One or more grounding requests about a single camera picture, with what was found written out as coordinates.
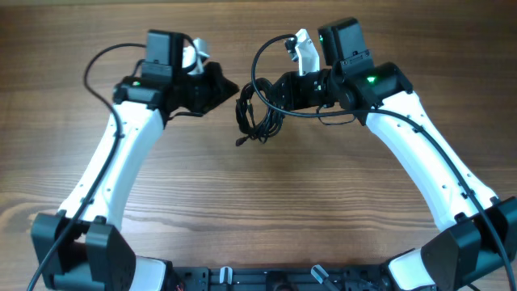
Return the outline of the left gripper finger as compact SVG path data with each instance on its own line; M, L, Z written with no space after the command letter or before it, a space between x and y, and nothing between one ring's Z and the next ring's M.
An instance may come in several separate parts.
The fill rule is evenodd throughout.
M220 95L235 95L239 92L239 86L223 75L220 63L208 62L205 65L205 73L212 88L217 89Z
M201 113L206 115L213 109L222 105L227 99L232 97L234 94L229 93L209 93L203 96L201 104Z

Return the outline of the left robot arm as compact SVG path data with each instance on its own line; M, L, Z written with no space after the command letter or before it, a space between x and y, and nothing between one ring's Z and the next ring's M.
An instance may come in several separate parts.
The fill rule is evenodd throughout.
M207 43L151 30L145 56L114 86L105 132L77 186L31 228L39 262L32 279L51 290L184 290L164 259L137 255L121 234L141 165L166 124L201 117L237 94Z

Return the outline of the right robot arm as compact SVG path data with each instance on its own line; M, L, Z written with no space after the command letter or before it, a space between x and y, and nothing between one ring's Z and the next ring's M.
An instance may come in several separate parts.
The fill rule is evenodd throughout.
M516 256L516 200L500 200L460 160L393 63L375 65L357 19L328 23L312 42L306 30L285 46L298 64L271 88L272 103L297 115L338 105L378 136L422 193L438 235L391 259L400 290L457 290L506 267Z

